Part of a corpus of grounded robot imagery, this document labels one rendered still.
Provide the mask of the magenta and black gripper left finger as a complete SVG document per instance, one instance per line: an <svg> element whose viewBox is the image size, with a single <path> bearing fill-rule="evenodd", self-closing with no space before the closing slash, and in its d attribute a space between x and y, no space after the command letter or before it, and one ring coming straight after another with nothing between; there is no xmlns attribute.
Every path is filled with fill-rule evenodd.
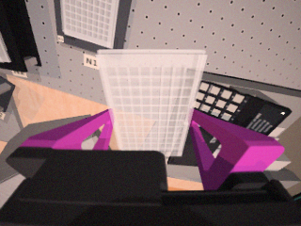
<svg viewBox="0 0 301 226"><path fill-rule="evenodd" d="M113 131L109 110L74 121L29 137L19 147L51 147L53 149L82 149L84 139L103 125L92 150L108 150Z"/></svg>

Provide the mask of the white well plate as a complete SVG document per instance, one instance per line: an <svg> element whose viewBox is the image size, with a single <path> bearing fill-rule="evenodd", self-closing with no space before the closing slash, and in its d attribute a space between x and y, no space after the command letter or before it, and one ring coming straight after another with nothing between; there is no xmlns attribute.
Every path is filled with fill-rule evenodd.
<svg viewBox="0 0 301 226"><path fill-rule="evenodd" d="M0 32L0 62L11 62L7 50L7 46L5 45L2 34Z"/></svg>
<svg viewBox="0 0 301 226"><path fill-rule="evenodd" d="M65 35L113 49L119 0L60 0Z"/></svg>
<svg viewBox="0 0 301 226"><path fill-rule="evenodd" d="M100 49L97 53L119 150L182 156L206 51Z"/></svg>

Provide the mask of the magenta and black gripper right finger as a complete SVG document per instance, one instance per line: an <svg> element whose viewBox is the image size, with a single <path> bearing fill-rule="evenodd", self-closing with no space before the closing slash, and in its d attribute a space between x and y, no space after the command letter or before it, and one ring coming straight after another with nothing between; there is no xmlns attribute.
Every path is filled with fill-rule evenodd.
<svg viewBox="0 0 301 226"><path fill-rule="evenodd" d="M221 143L214 158L198 125ZM218 189L234 172L267 169L284 152L273 137L222 121L194 109L189 126L203 190Z"/></svg>

